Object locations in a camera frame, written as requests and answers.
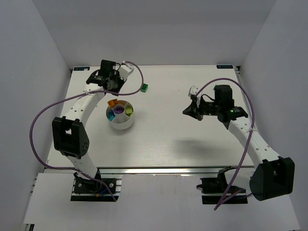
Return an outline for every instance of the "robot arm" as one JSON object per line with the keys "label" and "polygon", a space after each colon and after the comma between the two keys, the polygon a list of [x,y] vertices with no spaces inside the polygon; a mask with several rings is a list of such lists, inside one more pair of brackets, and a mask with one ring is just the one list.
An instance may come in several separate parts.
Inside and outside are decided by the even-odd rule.
{"label": "robot arm", "polygon": [[[115,62],[102,60],[98,75],[96,72],[92,73],[86,81],[84,92],[106,90],[116,94],[133,72],[133,68],[121,64],[116,70]],[[85,125],[95,106],[104,96],[103,92],[86,94],[78,98],[74,106],[62,118],[56,117],[52,122],[55,149],[65,155],[76,168],[99,180],[101,177],[99,170],[92,163],[88,153],[90,141]],[[93,191],[98,187],[96,182],[86,179],[84,181],[87,181],[89,188]]]}
{"label": "robot arm", "polygon": [[[205,115],[217,116],[226,129],[245,147],[251,130],[250,119],[243,108],[234,106],[231,87],[216,85],[213,102],[204,101],[201,93],[195,96],[197,89],[195,86],[191,87],[189,96],[192,103],[183,114],[198,120],[202,120]],[[234,184],[240,187],[244,185],[243,188],[246,189],[249,187],[254,197],[260,201],[292,192],[295,165],[291,158],[282,158],[270,148],[257,131],[252,133],[247,152],[256,170],[253,173],[240,171]],[[233,173],[232,167],[221,170],[218,174],[218,183],[229,182]]]}

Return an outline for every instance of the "white cylindrical container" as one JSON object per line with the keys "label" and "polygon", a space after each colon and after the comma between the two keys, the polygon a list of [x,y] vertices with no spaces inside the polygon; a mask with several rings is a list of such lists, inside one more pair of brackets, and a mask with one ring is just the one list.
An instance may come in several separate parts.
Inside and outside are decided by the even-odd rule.
{"label": "white cylindrical container", "polygon": [[128,129],[135,121],[135,112],[133,106],[124,100],[118,100],[118,104],[114,107],[107,107],[106,117],[109,124],[117,130]]}

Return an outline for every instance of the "cable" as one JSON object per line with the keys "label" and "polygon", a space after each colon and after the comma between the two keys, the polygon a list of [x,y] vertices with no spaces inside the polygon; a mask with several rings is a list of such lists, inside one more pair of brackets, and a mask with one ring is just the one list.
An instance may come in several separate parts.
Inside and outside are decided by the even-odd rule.
{"label": "cable", "polygon": [[252,192],[249,193],[249,194],[247,194],[247,195],[245,195],[245,196],[239,196],[239,197],[237,197],[236,199],[237,199],[237,200],[238,200],[238,199],[245,199],[245,198],[248,198],[248,197],[250,197],[250,196],[252,196]]}
{"label": "cable", "polygon": [[91,75],[96,75],[97,72],[98,72],[98,70],[93,71]]}
{"label": "cable", "polygon": [[[254,107],[252,106],[251,99],[250,99],[249,95],[247,94],[247,92],[245,91],[245,89],[238,82],[234,81],[233,79],[230,79],[230,78],[217,78],[217,79],[213,79],[213,80],[209,81],[207,84],[205,84],[203,87],[201,87],[200,90],[196,93],[196,96],[198,94],[200,94],[200,92],[204,88],[206,88],[209,84],[211,84],[213,82],[216,82],[216,81],[219,81],[219,80],[231,81],[231,82],[235,83],[244,92],[244,94],[246,95],[246,97],[248,99],[248,102],[250,104],[250,108],[251,108],[251,129],[253,129],[254,125],[255,125],[255,111],[254,111]],[[232,186],[232,183],[234,182],[234,180],[235,180],[235,178],[236,178],[236,176],[237,176],[238,172],[240,171],[240,168],[241,168],[241,166],[243,164],[243,161],[245,159],[245,156],[246,156],[246,153],[247,153],[247,150],[248,150],[249,142],[251,140],[252,132],[253,132],[253,130],[249,131],[249,135],[248,135],[248,138],[247,138],[247,142],[246,142],[246,145],[245,145],[245,148],[244,148],[244,152],[243,152],[242,158],[241,158],[241,160],[239,162],[239,165],[237,166],[236,171],[235,171],[234,175],[232,176],[232,178],[231,178],[231,180],[230,180],[230,182],[229,182],[225,192],[223,193],[223,195],[221,196],[221,198],[218,201],[217,205],[215,206],[215,208],[214,208],[215,211],[218,209],[219,206],[221,206],[224,202],[226,202],[227,199],[231,199],[234,195],[239,193],[239,191],[237,191],[236,194],[233,194],[233,196],[231,195],[231,196],[229,196],[228,198],[226,198],[224,200],[225,196],[227,195],[230,187]]]}
{"label": "cable", "polygon": [[82,94],[79,94],[79,95],[75,95],[75,96],[72,96],[72,97],[69,97],[67,99],[63,99],[63,100],[59,100],[55,103],[52,103],[50,105],[48,105],[47,107],[43,108],[33,119],[32,123],[31,123],[31,126],[30,126],[30,131],[29,131],[29,139],[30,139],[30,145],[31,145],[31,149],[33,151],[33,154],[34,156],[36,157],[36,159],[42,164],[44,165],[46,168],[50,168],[50,169],[56,169],[56,170],[73,170],[73,171],[77,171],[77,172],[80,172],[82,175],[84,175],[85,177],[87,177],[88,179],[90,180],[93,180],[93,181],[96,181],[96,182],[99,182],[101,184],[103,184],[103,186],[106,187],[106,189],[109,191],[109,193],[111,194],[112,198],[114,201],[116,201],[115,197],[113,196],[113,194],[111,193],[109,187],[107,186],[107,184],[101,180],[98,180],[98,179],[95,179],[95,178],[92,178],[90,177],[89,175],[87,175],[86,173],[84,172],[81,172],[78,168],[75,168],[75,167],[54,167],[54,166],[50,166],[48,164],[46,164],[39,156],[39,154],[37,153],[35,147],[34,147],[34,142],[33,142],[33,128],[34,128],[34,125],[37,121],[37,119],[40,117],[41,114],[43,114],[47,109],[55,106],[55,105],[58,105],[60,103],[64,103],[66,101],[69,101],[69,100],[72,100],[72,99],[75,99],[75,98],[79,98],[79,97],[83,97],[87,94],[92,94],[92,93],[98,93],[98,92],[103,92],[105,94],[107,93],[110,93],[110,94],[113,94],[113,95],[122,95],[122,96],[127,96],[127,95],[133,95],[133,94],[136,94],[138,91],[141,90],[142,86],[143,86],[143,83],[144,83],[144,78],[143,78],[143,74],[142,74],[142,71],[140,70],[140,68],[134,64],[133,62],[129,62],[129,61],[125,61],[124,63],[127,63],[127,64],[131,64],[133,66],[135,66],[138,71],[140,72],[140,75],[141,75],[141,86],[139,87],[138,90],[132,92],[132,93],[114,93],[112,91],[107,91],[107,90],[92,90],[92,91],[89,91],[87,93],[82,93]]}
{"label": "cable", "polygon": [[[116,63],[116,64],[119,64],[119,63]],[[119,64],[119,68],[118,68],[116,71],[119,71],[119,69],[120,69],[121,65],[122,65],[122,64]]]}
{"label": "cable", "polygon": [[101,187],[102,187],[102,183],[101,183],[101,185],[100,185],[100,187],[99,187],[99,189],[98,190],[96,190],[95,192],[93,192],[93,191],[91,191],[91,190],[89,190],[91,193],[97,193],[100,189],[101,189]]}
{"label": "cable", "polygon": [[104,192],[106,192],[106,191],[107,191],[107,189],[101,191],[101,192],[99,193],[99,195],[102,195],[102,194],[103,194]]}
{"label": "cable", "polygon": [[211,97],[209,97],[207,94],[202,94],[201,97],[203,97],[204,95],[207,96],[211,101],[213,101],[213,102],[215,101],[214,99],[212,99]]}
{"label": "cable", "polygon": [[236,196],[237,194],[239,194],[241,191],[243,191],[244,189],[240,189],[239,191],[236,191],[235,193],[233,193],[232,195],[228,196],[226,199],[223,200],[223,203],[225,203],[226,201],[230,200],[231,198],[233,198],[234,196]]}

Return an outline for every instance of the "small green cube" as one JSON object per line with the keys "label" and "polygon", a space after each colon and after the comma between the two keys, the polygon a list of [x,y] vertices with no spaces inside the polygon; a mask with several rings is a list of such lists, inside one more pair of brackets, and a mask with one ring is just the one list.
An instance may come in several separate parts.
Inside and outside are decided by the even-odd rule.
{"label": "small green cube", "polygon": [[146,92],[147,89],[148,89],[148,85],[144,83],[142,88],[141,88],[141,91]]}
{"label": "small green cube", "polygon": [[132,109],[131,107],[127,107],[127,108],[125,108],[125,110],[126,110],[126,114],[127,114],[128,116],[130,116],[131,114],[133,114],[133,109]]}

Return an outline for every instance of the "white tabletop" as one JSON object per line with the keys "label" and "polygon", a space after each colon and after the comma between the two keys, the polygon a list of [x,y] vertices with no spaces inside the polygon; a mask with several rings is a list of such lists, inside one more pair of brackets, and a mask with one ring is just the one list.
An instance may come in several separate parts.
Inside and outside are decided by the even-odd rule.
{"label": "white tabletop", "polygon": [[[73,71],[66,97],[80,94],[90,71]],[[90,140],[89,154],[97,167],[211,167],[236,166],[243,147],[214,116],[202,121],[183,115],[191,103],[191,85],[203,86],[210,80],[227,77],[236,80],[233,69],[217,69],[215,65],[141,66],[146,93],[120,96],[134,107],[135,122],[124,131],[108,124],[105,111],[107,101],[116,98],[106,95],[94,109],[86,131]],[[129,76],[121,92],[132,92],[141,83],[138,70]],[[214,97],[216,84],[229,84],[236,106],[246,109],[239,88],[228,81],[211,84],[203,93]],[[66,102],[62,115],[76,100]],[[73,166],[51,146],[49,164],[57,167]],[[244,166],[252,166],[247,155]]]}

